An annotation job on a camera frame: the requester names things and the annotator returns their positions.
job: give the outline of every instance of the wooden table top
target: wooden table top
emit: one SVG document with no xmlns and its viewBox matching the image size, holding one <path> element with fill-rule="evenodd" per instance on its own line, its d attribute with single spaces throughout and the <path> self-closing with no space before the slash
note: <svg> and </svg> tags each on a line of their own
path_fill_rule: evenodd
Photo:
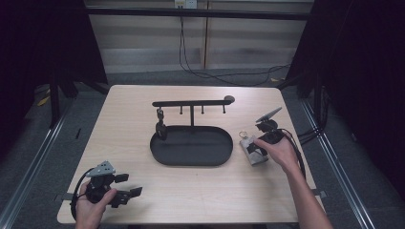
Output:
<svg viewBox="0 0 405 229">
<path fill-rule="evenodd" d="M 158 122 L 154 101 L 211 100 L 235 97 L 225 106 L 195 107 L 196 126 L 220 127 L 231 135 L 233 152 L 218 167 L 170 167 L 154 160 L 149 143 Z M 297 215 L 288 180 L 271 158 L 252 167 L 240 145 L 240 131 L 261 136 L 255 121 L 277 107 L 272 119 L 297 135 L 279 90 L 270 88 L 117 85 L 111 88 L 75 172 L 68 193 L 90 168 L 108 160 L 117 174 L 129 179 L 111 186 L 122 191 L 143 187 L 140 197 L 117 209 L 107 206 L 102 223 L 264 223 L 294 222 Z M 189 108 L 163 108 L 164 123 L 189 125 Z M 307 167 L 310 188 L 315 188 Z M 69 201 L 57 215 L 61 223 L 75 223 Z"/>
</svg>

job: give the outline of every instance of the forearm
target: forearm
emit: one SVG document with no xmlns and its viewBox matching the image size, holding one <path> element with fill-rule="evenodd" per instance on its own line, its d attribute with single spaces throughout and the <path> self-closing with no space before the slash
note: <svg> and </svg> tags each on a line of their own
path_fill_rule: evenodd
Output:
<svg viewBox="0 0 405 229">
<path fill-rule="evenodd" d="M 298 166 L 289 169 L 286 174 L 297 210 L 300 228 L 332 228 L 328 217 L 309 188 Z"/>
</svg>

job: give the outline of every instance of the jewelry stand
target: jewelry stand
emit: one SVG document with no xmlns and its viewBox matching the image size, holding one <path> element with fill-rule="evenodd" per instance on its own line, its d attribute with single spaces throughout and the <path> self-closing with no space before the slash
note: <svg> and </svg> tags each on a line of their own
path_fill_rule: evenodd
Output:
<svg viewBox="0 0 405 229">
<path fill-rule="evenodd" d="M 195 126 L 194 106 L 225 106 L 235 101 L 228 95 L 224 100 L 192 100 L 154 102 L 158 107 L 157 132 L 150 148 L 156 161 L 169 166 L 220 166 L 227 162 L 233 149 L 232 137 L 219 127 Z M 190 126 L 164 126 L 162 107 L 190 107 Z"/>
</svg>

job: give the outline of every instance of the person's left hand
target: person's left hand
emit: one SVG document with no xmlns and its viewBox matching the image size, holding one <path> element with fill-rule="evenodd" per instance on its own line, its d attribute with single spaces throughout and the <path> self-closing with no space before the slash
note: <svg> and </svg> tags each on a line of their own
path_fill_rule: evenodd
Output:
<svg viewBox="0 0 405 229">
<path fill-rule="evenodd" d="M 79 195 L 86 193 L 87 184 L 90 180 L 83 183 L 80 187 Z M 102 215 L 105 211 L 107 204 L 113 200 L 117 193 L 117 189 L 109 190 L 102 200 L 98 203 L 90 202 L 86 195 L 81 196 L 76 204 L 76 224 L 75 228 L 80 229 L 93 229 L 97 228 L 101 222 Z"/>
</svg>

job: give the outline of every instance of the oval tray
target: oval tray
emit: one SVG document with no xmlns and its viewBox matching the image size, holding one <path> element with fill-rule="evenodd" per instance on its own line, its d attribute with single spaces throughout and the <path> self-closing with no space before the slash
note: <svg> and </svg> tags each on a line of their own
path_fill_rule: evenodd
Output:
<svg viewBox="0 0 405 229">
<path fill-rule="evenodd" d="M 167 138 L 156 134 L 150 142 L 156 161 L 169 166 L 219 166 L 232 154 L 229 133 L 212 126 L 168 126 Z"/>
</svg>

